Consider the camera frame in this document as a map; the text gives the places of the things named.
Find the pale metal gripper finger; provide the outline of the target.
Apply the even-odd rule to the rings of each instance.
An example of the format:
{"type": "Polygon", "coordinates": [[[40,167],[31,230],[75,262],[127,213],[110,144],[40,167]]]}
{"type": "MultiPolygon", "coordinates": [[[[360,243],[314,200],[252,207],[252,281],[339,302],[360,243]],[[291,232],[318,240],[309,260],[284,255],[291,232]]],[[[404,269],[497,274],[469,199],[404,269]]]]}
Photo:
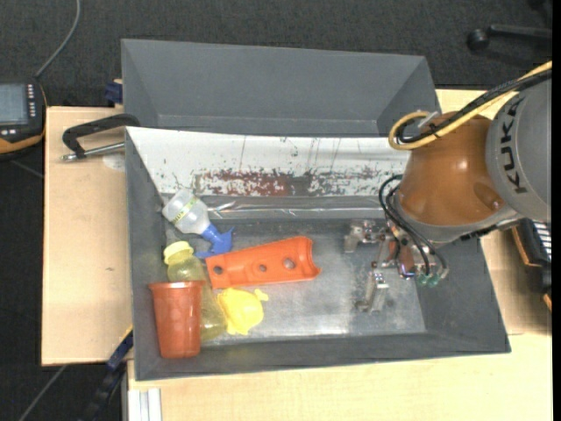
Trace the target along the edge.
{"type": "Polygon", "coordinates": [[[366,276],[365,293],[355,303],[355,308],[364,313],[381,312],[387,299],[389,285],[382,273],[371,271],[366,276]]]}
{"type": "Polygon", "coordinates": [[[369,245],[378,242],[375,224],[369,220],[354,220],[349,231],[344,235],[344,252],[354,253],[359,245],[369,245]]]}

